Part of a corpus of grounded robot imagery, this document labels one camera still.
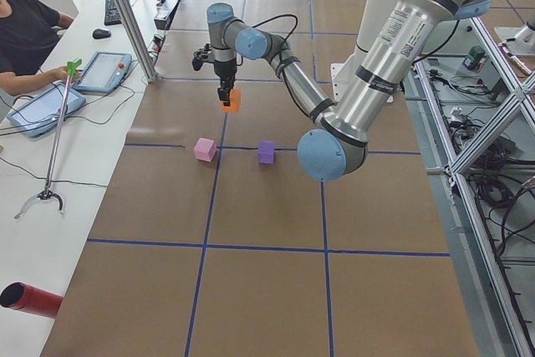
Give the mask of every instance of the electronic equipment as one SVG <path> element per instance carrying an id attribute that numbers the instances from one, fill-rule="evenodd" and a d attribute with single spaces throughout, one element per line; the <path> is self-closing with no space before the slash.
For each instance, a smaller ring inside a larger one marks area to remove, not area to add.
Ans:
<path id="1" fill-rule="evenodd" d="M 97 28 L 93 31 L 93 39 L 102 39 L 111 37 L 111 32 L 106 28 Z"/>
<path id="2" fill-rule="evenodd" d="M 468 70 L 475 70 L 485 56 L 485 50 L 481 46 L 472 46 L 470 52 L 462 61 L 462 65 Z"/>
<path id="3" fill-rule="evenodd" d="M 175 17 L 178 0 L 165 0 L 154 17 L 157 29 L 167 30 Z"/>
<path id="4" fill-rule="evenodd" d="M 109 93 L 119 86 L 132 63 L 131 54 L 97 52 L 73 89 L 80 92 Z"/>
<path id="5" fill-rule="evenodd" d="M 115 0 L 106 0 L 104 9 L 104 25 L 116 25 L 121 24 L 120 14 Z"/>
<path id="6" fill-rule="evenodd" d="M 63 101 L 65 85 L 52 84 L 17 110 L 8 114 L 8 120 L 28 137 L 37 137 L 58 124 L 59 110 Z M 67 113 L 70 115 L 85 103 L 85 97 L 75 90 L 69 91 Z"/>

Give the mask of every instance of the pink cube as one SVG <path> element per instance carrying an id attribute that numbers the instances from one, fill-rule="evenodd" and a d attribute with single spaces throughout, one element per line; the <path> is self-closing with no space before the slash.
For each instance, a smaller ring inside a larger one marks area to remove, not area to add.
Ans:
<path id="1" fill-rule="evenodd" d="M 193 153 L 195 154 L 195 158 L 199 161 L 211 162 L 216 154 L 216 150 L 217 147 L 215 141 L 208 140 L 207 138 L 199 138 L 199 141 L 197 141 L 197 144 L 193 149 Z"/>

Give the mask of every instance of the foam cube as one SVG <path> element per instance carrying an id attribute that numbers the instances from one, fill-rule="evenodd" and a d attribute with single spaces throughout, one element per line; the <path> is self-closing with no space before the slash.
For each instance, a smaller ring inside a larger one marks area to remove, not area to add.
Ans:
<path id="1" fill-rule="evenodd" d="M 195 154 L 195 158 L 199 161 L 211 162 L 216 154 L 216 150 L 217 147 L 215 141 L 201 137 L 199 138 L 199 141 L 197 141 L 193 153 Z"/>
<path id="2" fill-rule="evenodd" d="M 258 144 L 258 163 L 272 164 L 275 161 L 275 143 L 260 141 Z"/>
<path id="3" fill-rule="evenodd" d="M 225 106 L 221 102 L 221 110 L 223 112 L 237 113 L 240 110 L 240 105 L 242 104 L 242 91 L 238 88 L 231 89 L 229 98 L 231 100 L 231 105 Z"/>

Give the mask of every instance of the keyboard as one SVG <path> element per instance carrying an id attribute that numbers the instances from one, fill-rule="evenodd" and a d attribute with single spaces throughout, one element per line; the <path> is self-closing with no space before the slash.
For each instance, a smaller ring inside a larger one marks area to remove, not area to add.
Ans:
<path id="1" fill-rule="evenodd" d="M 115 6 L 115 0 L 105 1 L 104 11 L 104 25 L 116 25 L 121 24 L 120 14 L 117 6 Z"/>

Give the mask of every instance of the table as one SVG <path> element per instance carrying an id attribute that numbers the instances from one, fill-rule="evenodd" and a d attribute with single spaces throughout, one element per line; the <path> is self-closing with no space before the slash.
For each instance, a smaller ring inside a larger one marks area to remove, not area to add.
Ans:
<path id="1" fill-rule="evenodd" d="M 156 33 L 152 18 L 156 14 L 155 0 L 131 0 L 145 43 Z M 90 0 L 72 26 L 46 60 L 43 70 L 68 60 L 81 58 L 83 65 L 95 51 L 128 52 L 135 55 L 122 25 L 109 26 L 110 38 L 94 40 L 91 33 L 103 27 L 104 0 Z M 54 179 L 82 181 L 107 185 L 123 147 L 126 131 L 145 91 L 146 80 L 138 66 L 111 95 L 80 110 L 79 114 L 95 121 L 104 121 L 124 99 L 126 101 L 106 125 L 86 120 L 66 121 Z M 88 102 L 99 96 L 87 96 Z M 9 127 L 4 120 L 0 128 Z M 46 176 L 48 160 L 54 142 L 51 131 L 37 139 L 18 135 L 0 137 L 4 151 L 0 156 L 23 166 L 37 176 Z M 65 202 L 65 212 L 58 213 L 56 201 L 40 201 L 18 221 L 13 217 L 32 195 L 43 189 L 44 182 L 0 161 L 0 286 L 25 282 L 64 294 L 91 228 L 94 216 L 104 196 L 105 188 L 68 183 L 53 184 L 53 190 Z M 0 354 L 17 356 L 38 355 L 54 321 L 9 309 L 0 311 Z"/>

